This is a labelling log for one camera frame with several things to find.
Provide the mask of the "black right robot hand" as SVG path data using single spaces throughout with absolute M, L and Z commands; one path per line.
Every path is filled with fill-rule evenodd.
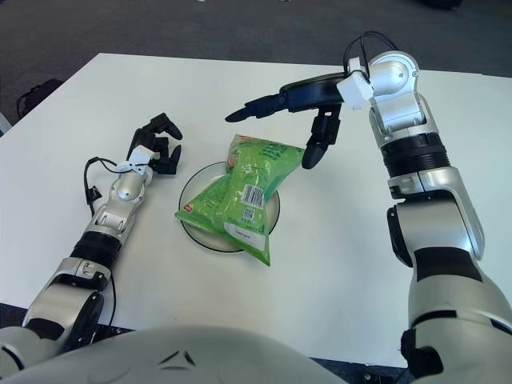
M 264 118 L 281 110 L 291 113 L 316 110 L 318 114 L 302 157 L 302 167 L 310 170 L 320 162 L 328 147 L 336 143 L 343 103 L 337 84 L 344 78 L 342 73 L 333 73 L 284 85 L 276 94 L 247 102 L 225 120 L 240 122 L 249 117 Z

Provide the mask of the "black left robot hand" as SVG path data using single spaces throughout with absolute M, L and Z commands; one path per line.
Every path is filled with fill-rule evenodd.
M 133 149 L 139 145 L 158 154 L 158 158 L 149 161 L 149 167 L 158 174 L 175 175 L 181 157 L 182 146 L 178 144 L 170 153 L 170 139 L 182 140 L 182 132 L 167 117 L 161 113 L 153 117 L 148 124 L 135 131 L 130 144 L 129 158 Z

